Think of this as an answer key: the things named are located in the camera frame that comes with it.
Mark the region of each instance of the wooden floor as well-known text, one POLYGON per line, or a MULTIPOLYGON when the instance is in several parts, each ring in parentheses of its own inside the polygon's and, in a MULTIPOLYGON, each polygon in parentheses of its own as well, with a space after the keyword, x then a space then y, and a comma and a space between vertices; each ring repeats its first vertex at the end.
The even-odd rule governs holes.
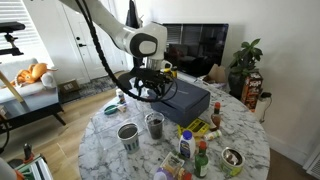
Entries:
MULTIPOLYGON (((4 154, 5 160, 22 158, 22 145, 27 141, 34 146, 34 153, 42 153, 54 179, 81 179, 78 168, 78 148, 84 130, 98 109, 115 96, 115 90, 74 101, 63 106, 65 113, 60 116, 67 123, 62 126, 54 117, 44 118, 11 133, 11 139, 4 154)), ((315 179, 281 154, 271 150, 271 165, 268 180, 309 180, 315 179)))

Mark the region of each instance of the white wall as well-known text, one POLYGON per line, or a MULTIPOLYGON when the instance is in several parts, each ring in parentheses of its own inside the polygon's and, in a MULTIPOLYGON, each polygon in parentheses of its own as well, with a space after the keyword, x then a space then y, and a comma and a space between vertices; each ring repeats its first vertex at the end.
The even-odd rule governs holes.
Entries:
POLYGON ((24 0, 24 3, 55 67, 59 69, 54 73, 57 83, 71 79, 77 79, 79 83, 89 82, 72 32, 66 28, 67 19, 59 14, 62 7, 58 0, 24 0))
MULTIPOLYGON (((144 22, 229 23, 222 64, 242 41, 261 38, 263 88, 273 94, 265 128, 270 146, 299 164, 320 143, 320 1, 136 0, 144 22)), ((125 21, 128 0, 115 1, 125 21)))

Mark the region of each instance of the glass cup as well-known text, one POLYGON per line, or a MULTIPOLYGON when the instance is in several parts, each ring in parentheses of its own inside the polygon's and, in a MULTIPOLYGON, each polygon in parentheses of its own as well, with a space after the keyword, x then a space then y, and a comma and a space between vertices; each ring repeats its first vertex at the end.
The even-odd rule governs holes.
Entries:
POLYGON ((152 139, 160 139, 162 137, 164 116, 159 112, 152 112, 145 118, 149 134, 152 139))
POLYGON ((118 130, 118 138, 122 141, 128 154, 135 153, 139 150, 138 126, 134 123, 123 125, 118 130))

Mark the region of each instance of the potted plant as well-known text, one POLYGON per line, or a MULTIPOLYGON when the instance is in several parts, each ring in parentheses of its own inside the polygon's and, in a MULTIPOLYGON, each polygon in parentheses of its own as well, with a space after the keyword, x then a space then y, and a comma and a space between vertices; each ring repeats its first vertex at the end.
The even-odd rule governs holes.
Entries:
POLYGON ((228 76, 228 82, 230 87, 230 94, 240 99, 242 94, 242 88, 245 78, 251 72, 257 72, 256 62, 260 61, 262 51, 255 46, 260 42, 260 39, 252 41, 252 43, 243 42, 241 44, 241 50, 233 54, 233 61, 230 63, 230 73, 228 76))

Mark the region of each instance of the red cap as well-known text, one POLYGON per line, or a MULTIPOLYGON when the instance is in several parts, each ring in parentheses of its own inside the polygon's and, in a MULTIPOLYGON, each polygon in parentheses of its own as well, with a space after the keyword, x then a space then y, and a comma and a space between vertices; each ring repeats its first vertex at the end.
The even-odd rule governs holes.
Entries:
POLYGON ((200 141, 199 149, 207 149, 207 143, 205 141, 200 141))
POLYGON ((183 180, 191 180, 192 179, 192 174, 191 173, 186 173, 184 176, 183 176, 183 180))
POLYGON ((219 103, 219 102, 216 102, 216 103, 214 104, 214 108, 220 109, 220 103, 219 103))

